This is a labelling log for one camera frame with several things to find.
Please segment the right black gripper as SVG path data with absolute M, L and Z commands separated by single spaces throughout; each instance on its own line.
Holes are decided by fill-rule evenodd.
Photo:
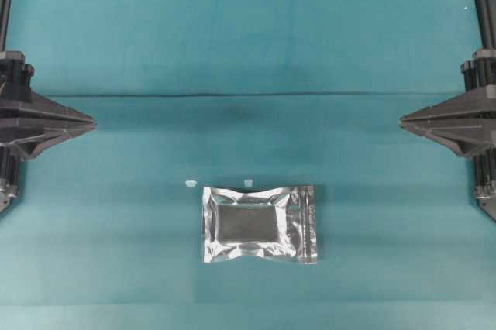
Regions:
M 400 118 L 400 127 L 453 151 L 474 158 L 474 193 L 479 206 L 495 205 L 495 128 L 489 125 L 404 123 L 495 112 L 495 90 L 473 90 L 495 85 L 495 49 L 479 49 L 460 66 L 466 93 Z

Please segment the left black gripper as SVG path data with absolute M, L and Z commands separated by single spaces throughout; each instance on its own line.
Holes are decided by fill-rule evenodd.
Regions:
M 22 52 L 1 52 L 1 206 L 19 193 L 20 158 L 37 158 L 96 128 L 91 116 L 31 91 L 33 74 Z

